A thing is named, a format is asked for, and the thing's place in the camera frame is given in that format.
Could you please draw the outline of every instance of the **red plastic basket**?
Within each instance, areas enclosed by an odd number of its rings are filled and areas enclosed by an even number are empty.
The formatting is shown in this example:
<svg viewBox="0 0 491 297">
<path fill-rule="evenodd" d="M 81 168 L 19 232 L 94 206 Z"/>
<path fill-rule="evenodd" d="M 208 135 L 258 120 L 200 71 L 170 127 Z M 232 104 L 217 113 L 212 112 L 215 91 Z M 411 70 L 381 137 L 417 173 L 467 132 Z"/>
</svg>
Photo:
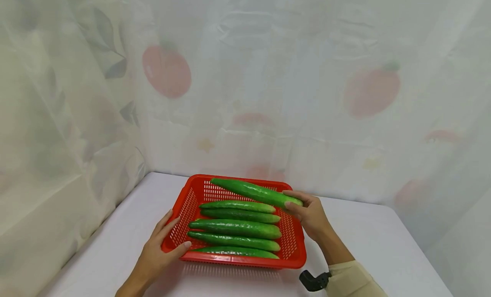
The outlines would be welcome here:
<svg viewBox="0 0 491 297">
<path fill-rule="evenodd" d="M 208 246 L 208 244 L 205 242 L 198 241 L 197 239 L 192 239 L 187 236 L 187 232 L 189 230 L 188 224 L 190 222 L 196 220 L 197 218 L 207 218 L 200 214 L 200 204 L 217 200 L 253 201 L 252 199 L 240 196 L 235 193 L 231 193 L 228 190 L 224 190 L 219 186 L 211 184 L 210 180 L 212 178 L 229 177 L 197 174 L 190 177 L 187 183 L 184 185 L 181 193 L 179 194 L 179 197 L 177 197 L 176 203 L 174 204 L 174 214 L 169 220 L 169 222 L 171 222 L 173 219 L 180 216 L 181 221 L 164 239 L 164 242 L 162 243 L 162 250 L 164 252 L 172 251 L 172 249 L 175 249 L 175 247 L 185 241 L 191 241 L 193 243 L 193 245 L 191 246 L 191 250 Z M 253 184 L 267 187 L 275 191 L 292 189 L 290 185 L 282 182 L 242 178 L 230 179 L 251 182 Z M 238 255 L 222 255 L 188 251 L 184 256 L 181 257 L 181 260 L 277 269 L 301 268 L 305 264 L 307 259 L 303 229 L 298 220 L 288 215 L 283 210 L 277 208 L 275 214 L 281 216 L 281 220 L 277 225 L 282 233 L 282 237 L 276 240 L 276 242 L 279 243 L 281 249 L 279 252 L 275 253 L 279 257 L 279 259 L 265 259 Z"/>
</svg>

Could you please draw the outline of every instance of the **beige sleeve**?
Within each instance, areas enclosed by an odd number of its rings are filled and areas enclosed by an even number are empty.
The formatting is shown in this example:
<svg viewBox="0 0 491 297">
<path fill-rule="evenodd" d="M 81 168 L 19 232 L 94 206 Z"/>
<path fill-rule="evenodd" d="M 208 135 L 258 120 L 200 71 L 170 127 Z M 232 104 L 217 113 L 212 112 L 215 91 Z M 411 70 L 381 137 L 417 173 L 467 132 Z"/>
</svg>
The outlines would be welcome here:
<svg viewBox="0 0 491 297">
<path fill-rule="evenodd" d="M 329 266 L 332 277 L 327 297 L 387 297 L 377 282 L 357 261 Z"/>
</svg>

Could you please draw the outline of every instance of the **curtain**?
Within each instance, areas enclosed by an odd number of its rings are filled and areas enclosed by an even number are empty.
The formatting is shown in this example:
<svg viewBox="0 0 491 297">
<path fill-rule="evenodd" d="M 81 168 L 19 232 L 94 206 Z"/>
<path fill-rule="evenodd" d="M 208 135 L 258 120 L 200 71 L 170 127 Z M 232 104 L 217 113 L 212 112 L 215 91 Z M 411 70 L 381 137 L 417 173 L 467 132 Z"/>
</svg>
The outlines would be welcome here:
<svg viewBox="0 0 491 297">
<path fill-rule="evenodd" d="M 121 0 L 0 2 L 0 296 L 35 296 L 148 167 Z"/>
<path fill-rule="evenodd" d="M 488 295 L 491 0 L 128 1 L 151 168 L 386 204 Z"/>
<path fill-rule="evenodd" d="M 455 296 L 491 289 L 491 0 L 0 1 L 0 293 L 148 171 L 386 204 Z"/>
</svg>

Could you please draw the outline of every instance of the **cucumber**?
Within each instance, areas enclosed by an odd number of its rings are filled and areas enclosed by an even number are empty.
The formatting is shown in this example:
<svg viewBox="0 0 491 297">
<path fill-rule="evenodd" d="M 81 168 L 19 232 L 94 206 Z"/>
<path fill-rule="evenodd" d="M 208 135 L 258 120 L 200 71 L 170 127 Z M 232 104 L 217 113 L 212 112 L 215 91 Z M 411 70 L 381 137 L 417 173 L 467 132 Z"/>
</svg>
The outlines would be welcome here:
<svg viewBox="0 0 491 297">
<path fill-rule="evenodd" d="M 254 237 L 258 239 L 279 239 L 281 232 L 275 225 L 248 222 L 235 219 L 199 219 L 189 223 L 191 229 L 206 230 L 210 233 Z"/>
<path fill-rule="evenodd" d="M 214 246 L 194 249 L 193 251 L 217 253 L 217 254 L 232 254 L 232 255 L 245 255 L 248 257 L 259 257 L 268 259 L 279 259 L 277 255 L 271 252 L 262 251 L 259 249 L 244 248 L 244 247 L 232 247 L 232 246 Z"/>
<path fill-rule="evenodd" d="M 249 220 L 250 222 L 278 223 L 281 219 L 278 215 L 251 212 L 249 210 L 235 209 L 209 209 L 201 210 L 201 215 L 218 219 Z"/>
<path fill-rule="evenodd" d="M 201 204 L 201 209 L 237 209 L 237 210 L 251 210 L 252 212 L 268 213 L 272 214 L 276 210 L 274 207 L 259 203 L 249 202 L 242 200 L 221 200 Z"/>
<path fill-rule="evenodd" d="M 262 249 L 265 251 L 279 251 L 280 249 L 277 242 L 268 239 L 255 239 L 251 237 L 220 235 L 198 231 L 189 231 L 188 236 L 212 245 L 240 246 Z"/>
<path fill-rule="evenodd" d="M 299 206 L 303 206 L 303 202 L 301 202 L 297 198 L 293 198 L 283 193 L 278 193 L 277 191 L 270 190 L 269 188 L 261 187 L 249 182 L 217 178 L 213 178 L 210 182 L 211 184 L 218 185 L 233 193 L 251 198 L 252 200 L 271 204 L 275 207 L 284 208 L 285 202 L 287 201 L 296 203 Z"/>
</svg>

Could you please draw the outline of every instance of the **black device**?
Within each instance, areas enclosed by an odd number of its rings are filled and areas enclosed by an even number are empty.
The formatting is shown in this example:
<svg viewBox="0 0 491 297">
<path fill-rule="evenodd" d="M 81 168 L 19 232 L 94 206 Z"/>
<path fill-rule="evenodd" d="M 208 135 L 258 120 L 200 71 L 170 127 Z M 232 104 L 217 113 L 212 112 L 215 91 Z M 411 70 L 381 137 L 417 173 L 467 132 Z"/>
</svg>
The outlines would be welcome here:
<svg viewBox="0 0 491 297">
<path fill-rule="evenodd" d="M 298 278 L 308 291 L 320 291 L 327 287 L 331 276 L 330 272 L 323 272 L 317 278 L 314 278 L 309 271 L 302 271 Z"/>
</svg>

